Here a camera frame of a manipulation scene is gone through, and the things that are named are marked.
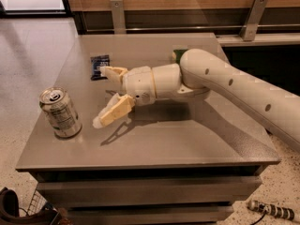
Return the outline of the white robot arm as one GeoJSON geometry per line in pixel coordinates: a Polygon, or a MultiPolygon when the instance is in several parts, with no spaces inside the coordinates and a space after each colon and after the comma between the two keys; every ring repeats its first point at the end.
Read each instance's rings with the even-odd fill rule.
{"type": "Polygon", "coordinates": [[[121,92],[93,120],[104,128],[136,106],[163,99],[192,98],[215,91],[294,150],[300,149],[300,97],[243,72],[201,49],[189,49],[180,61],[159,67],[102,67],[121,92]]]}

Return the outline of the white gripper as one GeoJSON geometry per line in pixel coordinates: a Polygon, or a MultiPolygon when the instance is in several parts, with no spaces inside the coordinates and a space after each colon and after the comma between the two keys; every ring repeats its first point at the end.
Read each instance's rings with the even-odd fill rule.
{"type": "Polygon", "coordinates": [[[125,89],[127,95],[112,96],[107,106],[93,119],[94,128],[104,128],[127,115],[136,106],[153,104],[156,101],[153,72],[150,67],[101,67],[100,72],[112,83],[125,89]]]}

